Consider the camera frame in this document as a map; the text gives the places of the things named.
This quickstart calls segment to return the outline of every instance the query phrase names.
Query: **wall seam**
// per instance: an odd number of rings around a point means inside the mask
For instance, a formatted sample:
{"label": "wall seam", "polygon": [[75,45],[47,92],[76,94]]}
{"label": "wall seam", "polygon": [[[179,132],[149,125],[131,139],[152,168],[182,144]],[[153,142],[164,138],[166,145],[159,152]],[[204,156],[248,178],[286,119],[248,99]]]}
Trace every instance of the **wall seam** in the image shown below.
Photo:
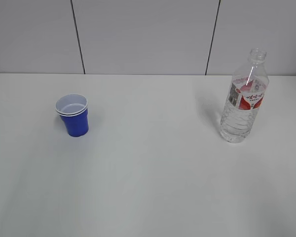
{"label": "wall seam", "polygon": [[207,75],[207,70],[208,70],[209,60],[210,60],[211,53],[212,53],[212,47],[213,47],[213,41],[214,41],[214,35],[215,35],[215,31],[216,31],[217,19],[218,19],[219,9],[220,9],[220,7],[221,7],[221,2],[222,2],[222,0],[218,0],[218,7],[217,7],[217,12],[216,12],[216,19],[215,19],[215,24],[214,24],[214,28],[213,28],[213,34],[212,34],[211,46],[210,46],[210,48],[209,48],[209,53],[208,53],[208,58],[207,58],[207,64],[206,64],[205,75]]}
{"label": "wall seam", "polygon": [[81,50],[81,45],[80,45],[80,38],[79,38],[79,33],[78,33],[78,28],[77,28],[77,22],[75,20],[75,14],[74,14],[73,0],[70,0],[70,4],[71,4],[71,10],[72,10],[72,13],[73,13],[74,28],[75,28],[75,34],[77,36],[77,41],[78,41],[78,47],[79,47],[79,52],[80,52],[80,58],[81,58],[81,63],[82,63],[83,74],[85,74],[85,68],[84,68],[84,62],[83,62],[83,56],[82,56],[82,50]]}

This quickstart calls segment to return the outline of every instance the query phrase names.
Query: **cup rim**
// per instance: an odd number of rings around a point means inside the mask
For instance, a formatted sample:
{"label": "cup rim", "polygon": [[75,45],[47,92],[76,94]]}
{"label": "cup rim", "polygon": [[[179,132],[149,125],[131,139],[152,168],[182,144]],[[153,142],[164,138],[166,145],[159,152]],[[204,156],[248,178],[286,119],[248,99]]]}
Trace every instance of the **cup rim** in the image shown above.
{"label": "cup rim", "polygon": [[60,116],[63,116],[63,117],[74,117],[74,116],[78,116],[78,115],[83,114],[87,109],[88,109],[88,107],[85,107],[82,111],[78,112],[77,114],[73,114],[73,115],[61,114],[58,111],[56,111],[56,112],[57,112],[57,114],[59,114]]}
{"label": "cup rim", "polygon": [[[66,97],[66,96],[69,96],[69,95],[79,95],[79,96],[82,96],[82,97],[86,100],[86,104],[85,104],[85,106],[84,106],[81,110],[79,110],[79,111],[77,111],[77,112],[74,112],[74,113],[63,113],[63,112],[59,111],[59,110],[57,109],[57,107],[56,107],[57,102],[60,101],[62,98]],[[59,100],[57,100],[57,102],[56,102],[56,104],[55,104],[55,110],[56,110],[56,112],[57,112],[59,115],[61,115],[61,116],[65,116],[65,117],[73,117],[73,116],[80,115],[80,114],[82,114],[82,113],[88,108],[88,99],[87,99],[85,96],[81,95],[81,94],[68,94],[68,95],[64,95],[64,96],[62,96]]]}

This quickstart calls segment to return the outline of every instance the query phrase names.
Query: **plastic water bottle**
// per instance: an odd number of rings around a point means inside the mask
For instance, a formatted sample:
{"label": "plastic water bottle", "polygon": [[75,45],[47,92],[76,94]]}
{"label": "plastic water bottle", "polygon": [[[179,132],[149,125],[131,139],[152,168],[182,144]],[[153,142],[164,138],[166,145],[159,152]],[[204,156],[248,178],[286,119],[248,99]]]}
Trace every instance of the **plastic water bottle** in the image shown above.
{"label": "plastic water bottle", "polygon": [[220,127],[220,134],[228,142],[242,142],[251,131],[269,84],[265,57],[266,51],[253,48],[248,62],[232,76]]}

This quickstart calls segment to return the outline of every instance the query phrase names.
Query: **plastic cup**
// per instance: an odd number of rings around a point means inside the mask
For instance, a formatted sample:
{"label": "plastic cup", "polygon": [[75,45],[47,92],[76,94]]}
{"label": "plastic cup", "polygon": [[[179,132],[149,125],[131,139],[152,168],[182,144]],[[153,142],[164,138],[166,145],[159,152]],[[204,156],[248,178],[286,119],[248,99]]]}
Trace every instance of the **plastic cup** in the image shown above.
{"label": "plastic cup", "polygon": [[83,95],[71,94],[60,98],[56,103],[56,112],[70,136],[79,137],[88,132],[88,100]]}

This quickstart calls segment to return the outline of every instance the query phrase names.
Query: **table surface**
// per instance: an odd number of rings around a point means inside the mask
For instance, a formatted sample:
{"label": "table surface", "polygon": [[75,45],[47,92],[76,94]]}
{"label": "table surface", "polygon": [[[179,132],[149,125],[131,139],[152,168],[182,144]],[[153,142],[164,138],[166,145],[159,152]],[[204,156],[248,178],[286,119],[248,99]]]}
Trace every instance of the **table surface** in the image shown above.
{"label": "table surface", "polygon": [[217,133],[230,79],[0,74],[0,237],[296,237],[296,77],[241,144]]}

